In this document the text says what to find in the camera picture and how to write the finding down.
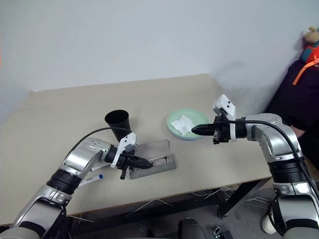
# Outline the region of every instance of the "white tissue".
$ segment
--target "white tissue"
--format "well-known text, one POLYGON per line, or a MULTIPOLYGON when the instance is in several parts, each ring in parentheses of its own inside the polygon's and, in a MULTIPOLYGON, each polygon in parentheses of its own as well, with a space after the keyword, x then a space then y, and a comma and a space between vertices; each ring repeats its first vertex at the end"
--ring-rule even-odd
POLYGON ((191 132, 191 129, 195 127, 195 125, 193 124, 193 122, 191 121, 190 118, 188 118, 185 115, 182 115, 180 117, 180 119, 173 121, 172 123, 170 123, 171 125, 173 125, 173 127, 178 130, 179 132, 181 132, 182 136, 187 135, 189 132, 191 132))

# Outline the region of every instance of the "green plate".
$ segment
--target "green plate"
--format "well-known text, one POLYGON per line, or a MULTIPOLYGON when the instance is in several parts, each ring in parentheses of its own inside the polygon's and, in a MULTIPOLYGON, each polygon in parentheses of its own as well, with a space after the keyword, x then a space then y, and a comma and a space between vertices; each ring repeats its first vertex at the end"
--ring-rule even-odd
POLYGON ((166 124, 167 124, 167 128, 169 132, 171 132, 174 136, 184 140, 195 140, 195 139, 201 138, 202 137, 201 135, 195 134, 193 132, 190 132, 187 135, 182 136, 181 132, 176 130, 173 127, 173 125, 171 125, 173 121, 179 120, 182 115, 185 115, 186 117, 188 117, 195 126, 202 123, 209 123, 208 117, 202 112, 199 112, 194 109, 189 109, 189 108, 178 109, 177 111, 170 113, 169 116, 167 117, 166 124))

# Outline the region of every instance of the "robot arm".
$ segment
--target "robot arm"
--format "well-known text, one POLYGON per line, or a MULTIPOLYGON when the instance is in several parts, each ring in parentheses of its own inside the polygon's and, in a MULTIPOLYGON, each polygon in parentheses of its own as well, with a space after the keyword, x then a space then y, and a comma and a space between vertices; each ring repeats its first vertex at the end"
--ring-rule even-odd
MULTIPOLYGON (((192 132, 213 136, 214 144, 235 141, 234 138, 259 142, 277 195, 271 207, 274 227, 282 235, 291 229, 296 232, 298 228, 316 230, 319 235, 318 190, 309 180, 309 175, 305 175, 308 172, 293 130, 274 114, 252 115, 234 121, 235 107, 225 95, 218 98, 214 111, 217 116, 213 124, 197 125, 192 132), (288 137, 290 145, 278 130, 271 127, 273 125, 288 137)), ((291 234, 289 232, 285 238, 293 238, 291 234)))
POLYGON ((0 234, 0 239, 52 238, 59 231, 66 217, 65 207, 80 182, 96 162, 108 162, 112 167, 123 169, 125 177, 128 166, 150 168, 145 159, 135 157, 136 135, 130 133, 118 148, 96 138, 86 138, 63 160, 50 180, 40 187, 18 214, 11 229, 0 234))

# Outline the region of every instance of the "beige tabletop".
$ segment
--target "beige tabletop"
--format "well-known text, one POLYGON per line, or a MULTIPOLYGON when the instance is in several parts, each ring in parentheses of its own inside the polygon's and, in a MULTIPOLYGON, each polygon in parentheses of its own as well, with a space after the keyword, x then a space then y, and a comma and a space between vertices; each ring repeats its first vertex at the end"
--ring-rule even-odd
MULTIPOLYGON (((77 189, 68 214, 269 177, 256 142, 213 145, 211 137, 184 141, 167 130, 166 117, 178 108, 194 108, 212 120, 221 93, 204 74, 31 93, 1 128, 0 224, 12 223, 70 148, 106 127, 104 116, 115 109, 129 112, 139 144, 168 139, 177 169, 135 180, 120 180, 121 171, 113 168, 92 172, 88 176, 102 173, 104 179, 77 189)), ((117 144, 110 130, 97 136, 117 144)))

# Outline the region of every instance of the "gray floor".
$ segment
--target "gray floor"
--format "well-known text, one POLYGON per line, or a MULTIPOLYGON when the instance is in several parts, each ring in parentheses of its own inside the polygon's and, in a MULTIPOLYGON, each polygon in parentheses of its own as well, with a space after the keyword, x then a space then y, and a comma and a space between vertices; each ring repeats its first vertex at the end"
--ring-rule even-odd
MULTIPOLYGON (((271 199, 274 196, 273 189, 260 190, 254 197, 262 196, 271 199)), ((153 202, 152 205, 158 205, 161 202, 153 202)), ((254 205, 267 206, 258 202, 252 202, 254 205)), ((132 205, 129 211, 134 211, 140 205, 132 205)), ((137 238, 143 237, 145 231, 150 229, 154 232, 155 236, 162 236, 177 232, 178 222, 185 218, 196 219, 205 229, 209 238, 212 238, 211 228, 214 225, 221 227, 223 231, 230 230, 234 239, 279 239, 279 234, 267 235, 262 232, 260 228, 260 221, 266 213, 266 209, 252 207, 248 205, 240 206, 235 212, 230 213, 228 217, 221 220, 216 216, 217 206, 208 206, 198 208, 183 213, 178 213, 170 216, 165 216, 153 219, 147 222, 137 222, 129 225, 118 226, 116 228, 98 231, 75 238, 81 239, 123 239, 123 238, 137 238)), ((91 220, 96 220, 106 214, 115 214, 121 208, 114 209, 113 211, 98 212, 90 215, 83 215, 83 217, 91 220)))

